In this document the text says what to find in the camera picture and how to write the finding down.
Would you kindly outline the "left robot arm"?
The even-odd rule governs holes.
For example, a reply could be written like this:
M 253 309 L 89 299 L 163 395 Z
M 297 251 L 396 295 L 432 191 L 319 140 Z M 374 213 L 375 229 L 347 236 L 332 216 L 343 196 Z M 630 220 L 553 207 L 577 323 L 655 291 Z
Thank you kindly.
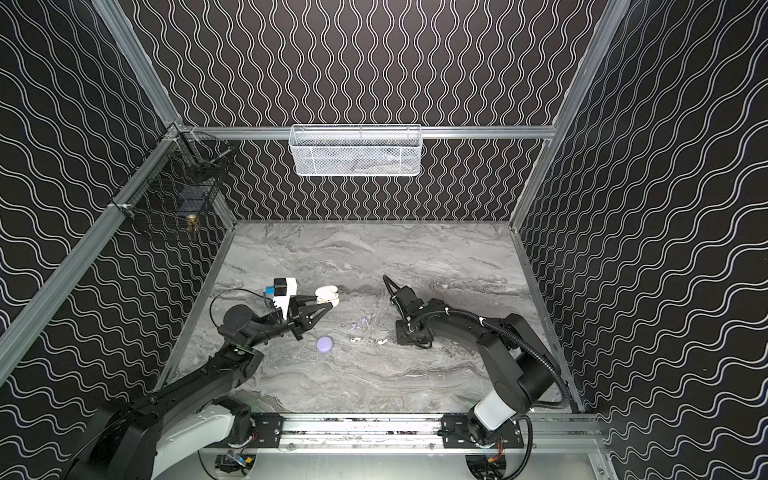
M 158 391 L 96 411 L 63 478 L 154 479 L 210 444 L 249 443 L 252 409 L 230 392 L 256 373 L 264 359 L 259 346 L 285 334 L 302 339 L 334 306 L 293 296 L 280 324 L 267 323 L 245 305 L 232 307 L 218 329 L 225 343 L 206 363 Z

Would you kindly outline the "cream earbud charging case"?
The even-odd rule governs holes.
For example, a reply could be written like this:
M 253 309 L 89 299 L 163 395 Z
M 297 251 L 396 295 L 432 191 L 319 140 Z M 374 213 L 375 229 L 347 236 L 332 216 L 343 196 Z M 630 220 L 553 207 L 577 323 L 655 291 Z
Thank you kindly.
M 315 290 L 316 301 L 318 303 L 331 303 L 337 306 L 340 302 L 338 287 L 335 285 L 326 285 Z

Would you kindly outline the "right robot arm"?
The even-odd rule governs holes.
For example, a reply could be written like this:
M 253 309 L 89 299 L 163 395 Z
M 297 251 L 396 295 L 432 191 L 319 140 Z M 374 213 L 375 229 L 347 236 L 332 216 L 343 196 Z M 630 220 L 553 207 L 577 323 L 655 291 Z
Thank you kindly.
M 480 356 L 492 390 L 468 414 L 475 437 L 494 433 L 533 408 L 572 405 L 560 366 L 522 316 L 484 317 L 439 299 L 423 301 L 390 280 L 385 287 L 399 314 L 398 344 L 428 349 L 436 338 L 446 338 Z

